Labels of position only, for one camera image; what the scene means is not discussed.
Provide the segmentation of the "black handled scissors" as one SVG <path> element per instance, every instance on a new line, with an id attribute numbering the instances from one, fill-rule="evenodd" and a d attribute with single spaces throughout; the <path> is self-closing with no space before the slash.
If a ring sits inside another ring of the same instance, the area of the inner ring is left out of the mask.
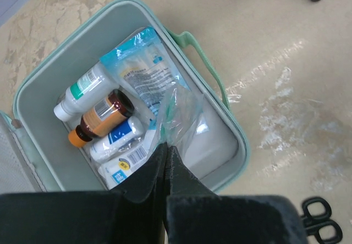
<path id="1" fill-rule="evenodd" d="M 322 204 L 323 213 L 313 215 L 309 211 L 309 206 L 315 203 Z M 301 216 L 307 236 L 313 236 L 320 244 L 340 243 L 343 239 L 343 232 L 341 227 L 334 220 L 331 219 L 332 208 L 329 203 L 322 197 L 310 197 L 305 199 L 302 204 L 303 215 Z M 335 234 L 327 239 L 323 239 L 320 230 L 331 226 Z"/>

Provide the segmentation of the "brown bottle orange cap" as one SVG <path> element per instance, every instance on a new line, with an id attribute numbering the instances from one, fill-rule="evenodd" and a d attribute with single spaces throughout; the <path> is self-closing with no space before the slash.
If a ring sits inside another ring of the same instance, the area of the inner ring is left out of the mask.
<path id="1" fill-rule="evenodd" d="M 114 89 L 81 116 L 80 124 L 68 134 L 69 142 L 81 148 L 95 138 L 106 136 L 133 115 L 135 107 L 126 94 Z"/>

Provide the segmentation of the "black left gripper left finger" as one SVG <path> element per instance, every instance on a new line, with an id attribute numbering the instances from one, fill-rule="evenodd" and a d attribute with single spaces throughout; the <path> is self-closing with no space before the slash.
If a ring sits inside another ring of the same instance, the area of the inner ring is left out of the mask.
<path id="1" fill-rule="evenodd" d="M 110 191 L 1 195 L 1 243 L 157 243 L 167 154 L 160 144 Z"/>

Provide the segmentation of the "white blue bandage roll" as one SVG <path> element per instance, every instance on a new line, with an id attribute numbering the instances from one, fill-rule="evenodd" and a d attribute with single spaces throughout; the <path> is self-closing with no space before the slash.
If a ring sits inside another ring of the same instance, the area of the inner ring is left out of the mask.
<path id="1" fill-rule="evenodd" d="M 97 163 L 103 163 L 117 152 L 129 147 L 130 143 L 144 133 L 141 121 L 132 116 L 112 129 L 105 137 L 94 142 L 90 147 L 90 156 Z"/>

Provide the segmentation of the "light blue foil pouch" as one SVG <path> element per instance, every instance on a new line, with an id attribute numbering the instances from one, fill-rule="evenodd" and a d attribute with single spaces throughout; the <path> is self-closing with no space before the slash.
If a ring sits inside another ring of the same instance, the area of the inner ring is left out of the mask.
<path id="1" fill-rule="evenodd" d="M 155 29 L 146 27 L 100 58 L 130 93 L 158 114 L 165 92 L 174 84 L 189 89 Z"/>

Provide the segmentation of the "mint green medicine case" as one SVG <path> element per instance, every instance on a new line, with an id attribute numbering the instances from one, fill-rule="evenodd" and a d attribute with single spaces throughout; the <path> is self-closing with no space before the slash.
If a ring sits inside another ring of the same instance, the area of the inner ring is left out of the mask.
<path id="1" fill-rule="evenodd" d="M 1 193 L 100 191 L 129 179 L 157 144 L 210 190 L 236 179 L 249 144 L 182 48 L 138 0 L 117 0 L 71 34 L 1 114 Z"/>

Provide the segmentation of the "white plastic bottle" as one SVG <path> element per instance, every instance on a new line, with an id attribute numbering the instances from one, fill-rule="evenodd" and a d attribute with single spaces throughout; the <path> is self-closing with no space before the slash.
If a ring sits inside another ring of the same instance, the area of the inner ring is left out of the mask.
<path id="1" fill-rule="evenodd" d="M 70 121 L 87 112 L 118 87 L 119 84 L 104 65 L 98 62 L 66 89 L 64 98 L 54 107 L 53 112 L 59 120 Z"/>

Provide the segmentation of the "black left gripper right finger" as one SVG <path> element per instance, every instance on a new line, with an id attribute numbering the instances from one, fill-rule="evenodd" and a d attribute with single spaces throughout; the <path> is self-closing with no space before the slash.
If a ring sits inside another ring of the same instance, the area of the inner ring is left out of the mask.
<path id="1" fill-rule="evenodd" d="M 298 211 L 278 195 L 219 196 L 168 148 L 170 194 L 166 199 L 169 243 L 307 243 Z"/>

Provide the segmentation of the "clear green dotted packet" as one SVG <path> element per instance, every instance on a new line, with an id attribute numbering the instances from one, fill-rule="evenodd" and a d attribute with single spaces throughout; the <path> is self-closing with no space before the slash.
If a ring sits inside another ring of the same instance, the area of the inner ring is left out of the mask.
<path id="1" fill-rule="evenodd" d="M 173 84 L 161 102 L 150 153 L 166 142 L 175 146 L 182 157 L 185 156 L 193 138 L 209 130 L 203 102 L 203 94 L 196 94 L 179 83 Z"/>

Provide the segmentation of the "white gauze dressing packet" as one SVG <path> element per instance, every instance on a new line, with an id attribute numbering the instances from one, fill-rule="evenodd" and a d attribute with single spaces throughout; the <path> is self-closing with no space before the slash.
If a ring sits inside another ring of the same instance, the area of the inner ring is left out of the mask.
<path id="1" fill-rule="evenodd" d="M 112 158 L 98 168 L 98 173 L 109 190 L 121 184 L 146 163 L 155 133 L 156 130 L 147 130 L 144 140 L 135 148 Z"/>

